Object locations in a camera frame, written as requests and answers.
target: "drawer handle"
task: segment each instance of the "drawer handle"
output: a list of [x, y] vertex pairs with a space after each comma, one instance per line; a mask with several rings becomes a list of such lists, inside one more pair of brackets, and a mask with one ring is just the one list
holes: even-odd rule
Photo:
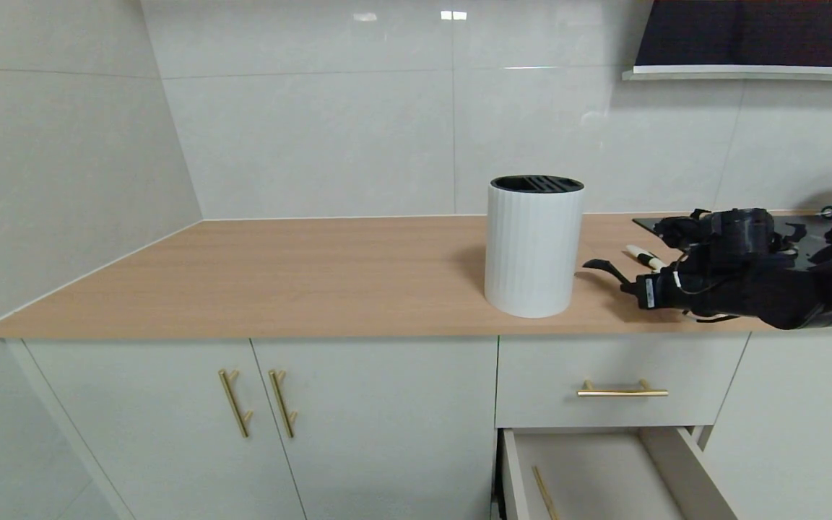
[[670, 391], [666, 389], [652, 389], [646, 379], [638, 381], [640, 389], [597, 389], [592, 388], [592, 381], [584, 381], [584, 389], [577, 391], [578, 397], [667, 397]]
[[534, 473], [535, 482], [538, 483], [538, 491], [541, 491], [541, 498], [545, 501], [547, 515], [551, 517], [551, 520], [560, 520], [560, 516], [558, 516], [558, 508], [554, 507], [554, 501], [551, 500], [551, 494], [547, 492], [545, 480], [541, 478], [541, 471], [538, 471], [538, 467], [536, 467], [536, 465], [532, 467], [532, 473]]
[[224, 392], [227, 392], [227, 400], [230, 402], [230, 408], [233, 410], [235, 418], [237, 418], [237, 426], [240, 427], [240, 434], [243, 438], [248, 438], [248, 429], [246, 423], [252, 418], [252, 411], [247, 411], [245, 414], [240, 413], [240, 405], [237, 404], [237, 398], [233, 395], [233, 389], [230, 385], [235, 381], [240, 371], [234, 370], [227, 373], [227, 370], [220, 369], [217, 374], [220, 376], [220, 382], [224, 385]]
[[272, 389], [274, 389], [274, 398], [278, 401], [278, 409], [281, 410], [281, 421], [285, 423], [285, 431], [287, 431], [287, 438], [294, 438], [294, 420], [298, 418], [297, 412], [287, 412], [287, 405], [285, 404], [285, 395], [281, 392], [281, 383], [285, 381], [284, 370], [269, 370], [268, 378], [272, 381]]

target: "white cabinet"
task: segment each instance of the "white cabinet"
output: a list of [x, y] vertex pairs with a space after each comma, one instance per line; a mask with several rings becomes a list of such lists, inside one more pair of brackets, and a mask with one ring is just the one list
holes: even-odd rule
[[832, 330], [753, 333], [706, 457], [750, 518], [832, 519]]
[[[748, 334], [502, 336], [499, 428], [713, 424]], [[640, 389], [666, 396], [607, 396]], [[589, 382], [591, 397], [581, 397]]]
[[136, 520], [303, 520], [247, 339], [26, 343]]
[[489, 517], [495, 337], [253, 344], [310, 520]]
[[506, 520], [738, 520], [684, 428], [503, 430]]

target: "white tile wall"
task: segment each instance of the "white tile wall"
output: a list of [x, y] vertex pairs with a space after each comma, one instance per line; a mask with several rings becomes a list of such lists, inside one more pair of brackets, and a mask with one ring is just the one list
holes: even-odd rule
[[205, 218], [453, 213], [451, 72], [166, 80]]
[[0, 0], [0, 69], [156, 78], [139, 2]]
[[118, 520], [118, 516], [95, 482], [90, 482], [57, 520]]
[[832, 204], [832, 82], [748, 82], [716, 207]]
[[162, 78], [451, 69], [450, 0], [143, 3]]
[[[0, 315], [201, 217], [158, 76], [139, 2], [0, 0]], [[89, 481], [0, 343], [0, 519], [113, 520]]]
[[[490, 178], [532, 172], [583, 180], [588, 211], [832, 200], [832, 83], [621, 82], [649, 0], [144, 4], [164, 78], [240, 76], [225, 91], [215, 80], [165, 82], [205, 217], [448, 213], [445, 199], [413, 191], [442, 178], [454, 211], [482, 213]], [[448, 10], [456, 16], [445, 19]], [[433, 90], [436, 108], [409, 119], [412, 89], [382, 90], [395, 83], [361, 74], [402, 70], [451, 72], [451, 89]], [[244, 77], [255, 75], [265, 79]], [[273, 96], [268, 75], [292, 92]], [[342, 87], [323, 92], [326, 83]], [[367, 96], [377, 116], [344, 109]], [[373, 116], [396, 162], [355, 145], [337, 157], [373, 138]], [[410, 141], [407, 124], [443, 118], [454, 128], [454, 165], [438, 158], [419, 171], [425, 142]], [[324, 162], [349, 182], [330, 194], [299, 191], [321, 181]], [[380, 189], [361, 191], [369, 179]]]
[[56, 520], [89, 480], [0, 342], [0, 520]]
[[0, 316], [198, 219], [157, 79], [0, 71]]
[[530, 173], [584, 182], [590, 212], [688, 210], [713, 203], [740, 83], [633, 84], [613, 66], [475, 69], [456, 70], [455, 98], [459, 213], [486, 212], [490, 178]]

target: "tile grout line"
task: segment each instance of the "tile grout line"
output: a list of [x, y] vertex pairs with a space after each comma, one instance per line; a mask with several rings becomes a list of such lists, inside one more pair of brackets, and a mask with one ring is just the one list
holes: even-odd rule
[[168, 76], [164, 80], [175, 79], [214, 79], [214, 78], [254, 78], [257, 76], [324, 76], [330, 74], [393, 74], [407, 72], [455, 72], [455, 70], [536, 70], [536, 69], [614, 69], [617, 66], [630, 66], [628, 64], [601, 64], [601, 65], [542, 65], [542, 66], [455, 66], [454, 52], [452, 51], [452, 65], [443, 68], [433, 69], [377, 69], [377, 70], [316, 70], [316, 71], [292, 71], [292, 72], [251, 72], [245, 74], [202, 74], [195, 76]]
[[[448, 9], [455, 10], [455, 0], [449, 0]], [[458, 116], [455, 105], [455, 24], [451, 27], [451, 205], [458, 214]]]
[[74, 70], [39, 70], [39, 69], [0, 69], [0, 72], [27, 72], [37, 74], [66, 74], [69, 76], [99, 76], [103, 78], [127, 78], [127, 79], [159, 79], [149, 76], [131, 76], [128, 74], [107, 74], [103, 72], [78, 72]]
[[72, 504], [76, 503], [76, 501], [79, 500], [79, 497], [82, 497], [82, 494], [85, 493], [85, 491], [88, 490], [89, 486], [92, 486], [93, 483], [95, 483], [95, 481], [93, 481], [90, 477], [89, 483], [86, 484], [85, 487], [83, 487], [82, 490], [80, 490], [80, 492], [77, 493], [76, 496], [69, 501], [69, 503], [67, 503], [66, 507], [63, 508], [63, 511], [60, 511], [60, 514], [57, 514], [55, 520], [60, 520], [61, 518], [63, 518], [66, 515], [66, 512], [69, 511], [69, 508], [72, 507]]
[[141, 3], [141, 11], [143, 14], [143, 30], [146, 32], [146, 39], [149, 41], [149, 52], [152, 53], [152, 63], [156, 68], [156, 75], [159, 79], [159, 88], [162, 89], [162, 101], [165, 101], [165, 109], [169, 114], [169, 121], [172, 123], [172, 130], [175, 132], [175, 142], [178, 144], [178, 154], [181, 156], [182, 164], [185, 165], [185, 174], [188, 175], [188, 182], [191, 184], [191, 193], [194, 195], [195, 204], [198, 205], [198, 215], [201, 220], [204, 219], [204, 208], [201, 207], [201, 200], [198, 199], [198, 190], [194, 187], [194, 176], [191, 174], [191, 167], [188, 164], [188, 158], [185, 157], [185, 148], [182, 146], [182, 138], [178, 133], [178, 123], [176, 117], [172, 114], [172, 105], [169, 103], [169, 94], [165, 91], [165, 79], [163, 79], [163, 72], [159, 70], [159, 59], [156, 57], [156, 48], [152, 44], [152, 32], [150, 32], [150, 24], [146, 19], [146, 10], [143, 9]]
[[737, 135], [737, 123], [740, 122], [740, 112], [743, 110], [743, 96], [747, 93], [747, 80], [740, 83], [740, 102], [737, 102], [737, 114], [734, 116], [734, 128], [730, 129], [730, 141], [727, 142], [727, 151], [724, 154], [724, 164], [721, 165], [721, 173], [717, 178], [717, 188], [714, 189], [714, 200], [711, 201], [712, 211], [717, 211], [717, 198], [721, 195], [721, 186], [724, 185], [724, 176], [727, 173], [727, 163], [730, 161], [730, 149], [734, 147], [734, 137]]

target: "wooden countertop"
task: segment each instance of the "wooden countertop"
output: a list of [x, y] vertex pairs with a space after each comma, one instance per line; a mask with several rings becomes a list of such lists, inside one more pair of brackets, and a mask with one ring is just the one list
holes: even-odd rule
[[757, 319], [707, 325], [642, 311], [603, 272], [644, 273], [628, 243], [677, 252], [634, 214], [588, 214], [571, 307], [506, 315], [483, 298], [485, 217], [204, 221], [0, 320], [0, 338], [252, 338], [631, 332], [748, 332]]

